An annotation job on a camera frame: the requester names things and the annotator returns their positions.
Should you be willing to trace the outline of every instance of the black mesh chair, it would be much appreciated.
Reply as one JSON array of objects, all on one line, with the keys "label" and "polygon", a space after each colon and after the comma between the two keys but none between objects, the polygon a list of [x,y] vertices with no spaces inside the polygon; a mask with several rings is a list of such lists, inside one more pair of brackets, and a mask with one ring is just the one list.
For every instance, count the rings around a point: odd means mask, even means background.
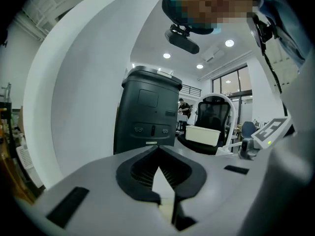
[{"label": "black mesh chair", "polygon": [[195,126],[221,131],[216,147],[186,140],[186,130],[184,134],[177,137],[177,140],[187,148],[202,154],[215,155],[218,147],[222,147],[225,140],[225,122],[230,112],[231,106],[219,96],[204,98],[198,104]]}]

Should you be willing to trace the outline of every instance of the ceiling light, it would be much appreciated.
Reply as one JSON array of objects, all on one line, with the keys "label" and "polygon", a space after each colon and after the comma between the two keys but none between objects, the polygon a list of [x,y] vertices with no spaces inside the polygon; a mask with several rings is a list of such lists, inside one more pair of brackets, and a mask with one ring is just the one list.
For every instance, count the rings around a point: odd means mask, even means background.
[{"label": "ceiling light", "polygon": [[171,55],[169,53],[164,53],[163,57],[166,58],[166,59],[169,59],[171,57]]},{"label": "ceiling light", "polygon": [[232,46],[234,45],[234,41],[231,40],[231,39],[229,39],[229,40],[227,40],[227,41],[225,42],[225,45],[226,45],[227,47],[232,47]]}]

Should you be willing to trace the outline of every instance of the cable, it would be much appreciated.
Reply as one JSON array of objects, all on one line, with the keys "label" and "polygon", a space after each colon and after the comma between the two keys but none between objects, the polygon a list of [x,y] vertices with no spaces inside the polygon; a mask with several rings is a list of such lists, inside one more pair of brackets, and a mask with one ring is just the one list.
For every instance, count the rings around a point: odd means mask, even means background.
[{"label": "cable", "polygon": [[[274,69],[272,68],[271,63],[270,63],[270,61],[269,61],[269,59],[268,59],[266,53],[263,52],[262,54],[263,54],[263,56],[265,57],[265,60],[266,60],[266,62],[267,62],[267,65],[269,66],[269,69],[270,69],[272,75],[273,75],[274,78],[275,78],[275,81],[276,81],[278,90],[279,90],[279,92],[280,92],[280,94],[281,94],[281,93],[282,93],[282,89],[281,89],[280,82],[279,82],[279,79],[278,79],[278,77],[277,77],[277,74],[276,74],[276,72],[274,71]],[[284,103],[282,103],[282,105],[283,105],[283,110],[284,110],[284,116],[287,116],[287,110],[286,110],[286,107],[285,107]]]}]

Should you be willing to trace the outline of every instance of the white wall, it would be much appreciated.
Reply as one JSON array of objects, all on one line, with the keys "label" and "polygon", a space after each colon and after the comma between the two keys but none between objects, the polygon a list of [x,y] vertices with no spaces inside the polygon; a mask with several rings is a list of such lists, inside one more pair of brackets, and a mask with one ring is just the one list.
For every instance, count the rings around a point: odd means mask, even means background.
[{"label": "white wall", "polygon": [[0,87],[6,87],[8,82],[12,84],[12,108],[20,108],[31,63],[41,42],[15,23],[8,27],[7,41],[7,47],[0,46]]},{"label": "white wall", "polygon": [[256,58],[247,60],[252,83],[252,119],[260,124],[272,118],[283,117],[284,109],[280,96],[273,93],[262,66]]},{"label": "white wall", "polygon": [[194,76],[180,71],[174,71],[173,76],[180,79],[185,85],[201,89],[201,82],[198,81],[198,76]]},{"label": "white wall", "polygon": [[[197,89],[202,89],[202,84],[200,81],[198,81],[198,77],[191,75],[191,74],[187,74],[184,72],[179,72],[179,71],[174,71],[173,76],[180,79],[183,82],[183,85],[187,85],[193,88],[197,88]],[[179,92],[179,96],[180,97],[185,97],[187,99],[190,100],[197,100],[199,97],[198,96],[194,96],[188,93],[184,93],[182,91]]]},{"label": "white wall", "polygon": [[244,102],[242,102],[240,123],[244,123],[245,121],[253,121],[252,102],[246,103],[246,104],[244,104]]},{"label": "white wall", "polygon": [[209,93],[212,93],[212,80],[207,79],[201,82],[201,96],[205,96]]}]

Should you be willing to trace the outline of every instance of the chair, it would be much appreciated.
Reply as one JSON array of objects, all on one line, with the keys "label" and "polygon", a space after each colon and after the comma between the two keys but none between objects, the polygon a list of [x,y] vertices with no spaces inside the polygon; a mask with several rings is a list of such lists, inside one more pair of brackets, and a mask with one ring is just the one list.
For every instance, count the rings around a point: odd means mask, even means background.
[{"label": "chair", "polygon": [[[252,137],[252,134],[256,132],[256,126],[254,123],[252,123],[251,121],[245,121],[242,125],[242,138],[250,138]],[[234,147],[238,147],[238,146],[241,146],[242,145],[242,142],[239,142],[239,143],[233,143],[233,144],[226,144],[225,146],[221,147],[220,148],[220,151],[221,152],[228,152],[229,148],[232,149],[233,151],[233,148]]]},{"label": "chair", "polygon": [[197,120],[195,122],[195,126],[209,128],[221,131],[217,146],[210,146],[206,144],[201,144],[193,141],[186,140],[186,131],[184,130],[184,134],[177,137],[177,140],[186,146],[187,148],[202,154],[207,155],[215,155],[218,147],[222,147],[228,140],[228,143],[231,141],[231,132],[233,132],[233,127],[229,132],[228,139],[225,138],[225,121],[230,112],[231,107],[234,107],[231,101],[222,94],[211,93],[206,97],[201,98],[199,102],[196,104],[198,106]]},{"label": "chair", "polygon": [[251,121],[245,121],[242,126],[242,137],[250,138],[256,132],[256,126]]}]

